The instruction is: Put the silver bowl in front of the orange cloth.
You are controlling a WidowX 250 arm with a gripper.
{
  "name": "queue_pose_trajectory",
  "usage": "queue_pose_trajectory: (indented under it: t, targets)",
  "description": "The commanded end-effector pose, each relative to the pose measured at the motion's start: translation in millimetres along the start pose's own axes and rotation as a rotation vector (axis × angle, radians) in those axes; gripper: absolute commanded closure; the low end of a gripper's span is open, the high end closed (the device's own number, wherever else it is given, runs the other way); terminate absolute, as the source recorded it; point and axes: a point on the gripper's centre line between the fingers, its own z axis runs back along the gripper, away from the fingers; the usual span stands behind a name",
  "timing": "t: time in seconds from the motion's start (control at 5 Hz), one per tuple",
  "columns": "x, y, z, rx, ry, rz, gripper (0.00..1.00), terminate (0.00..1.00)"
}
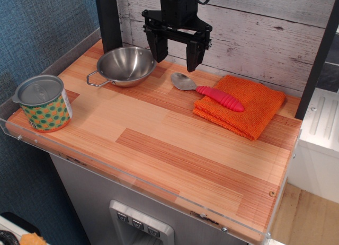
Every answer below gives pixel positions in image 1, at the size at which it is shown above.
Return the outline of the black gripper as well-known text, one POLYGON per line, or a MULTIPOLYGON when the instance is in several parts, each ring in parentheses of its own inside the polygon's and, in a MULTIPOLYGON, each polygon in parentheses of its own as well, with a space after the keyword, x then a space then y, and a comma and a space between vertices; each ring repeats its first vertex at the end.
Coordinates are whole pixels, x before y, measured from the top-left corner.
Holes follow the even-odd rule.
POLYGON ((188 43, 187 70, 195 71, 203 61, 205 50, 211 47, 212 26, 198 18, 198 5, 209 1, 160 0, 160 10, 142 11, 144 32, 155 61, 160 63, 168 55, 168 39, 188 43))

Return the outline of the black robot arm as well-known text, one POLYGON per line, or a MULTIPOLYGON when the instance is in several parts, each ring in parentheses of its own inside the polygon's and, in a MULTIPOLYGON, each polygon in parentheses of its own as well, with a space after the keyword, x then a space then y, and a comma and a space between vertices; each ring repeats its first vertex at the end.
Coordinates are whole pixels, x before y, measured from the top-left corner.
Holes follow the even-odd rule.
POLYGON ((188 72, 195 71, 211 46, 212 26, 198 18, 198 5, 210 0, 160 0, 161 10, 144 10, 144 32, 153 58, 158 63, 168 55, 168 41, 186 44, 188 72))

